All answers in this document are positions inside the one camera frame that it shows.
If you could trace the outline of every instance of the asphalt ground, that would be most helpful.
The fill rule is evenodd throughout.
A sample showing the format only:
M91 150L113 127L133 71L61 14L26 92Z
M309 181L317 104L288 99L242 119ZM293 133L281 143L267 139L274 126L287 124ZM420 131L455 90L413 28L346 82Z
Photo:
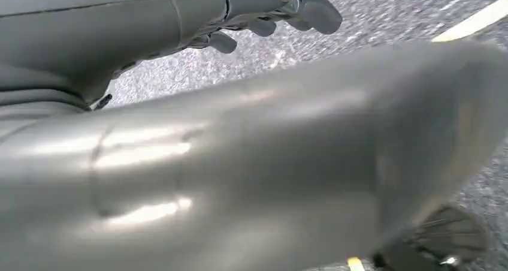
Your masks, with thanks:
M330 1L344 17L343 26L336 34L298 32L285 23L279 23L275 34L268 38L247 31L233 32L238 49L230 55L213 49L185 50L144 62L125 73L111 87L114 98L110 106L241 80L362 47L430 40L496 0ZM508 19L471 39L492 41L508 48ZM452 201L478 214L491 237L488 253L468 269L508 270L508 140ZM347 267L338 263L325 269L347 270Z

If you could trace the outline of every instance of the white road marking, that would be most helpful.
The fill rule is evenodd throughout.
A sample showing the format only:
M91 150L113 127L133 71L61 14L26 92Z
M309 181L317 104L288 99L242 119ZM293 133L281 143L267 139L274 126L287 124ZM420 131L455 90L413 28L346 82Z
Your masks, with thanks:
M506 16L508 16L508 0L498 0L438 35L432 41L451 41L473 35Z
M347 265L351 271L365 271L362 261L356 257L347 259Z

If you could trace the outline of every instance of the gray pavement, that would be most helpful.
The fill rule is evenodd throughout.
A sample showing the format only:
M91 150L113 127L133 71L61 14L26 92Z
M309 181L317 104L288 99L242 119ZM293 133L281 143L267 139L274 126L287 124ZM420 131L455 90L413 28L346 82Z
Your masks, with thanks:
M429 40L495 0L331 1L344 16L341 30L334 35L301 33L285 23L279 24L269 38L235 32L232 36L238 40L238 49L230 55L213 49L185 50L144 62L116 80L111 106L241 80L270 69L288 68L362 47ZM508 20L473 39L493 41L508 48ZM470 270L508 270L508 140L453 201L479 214L492 237L489 252Z

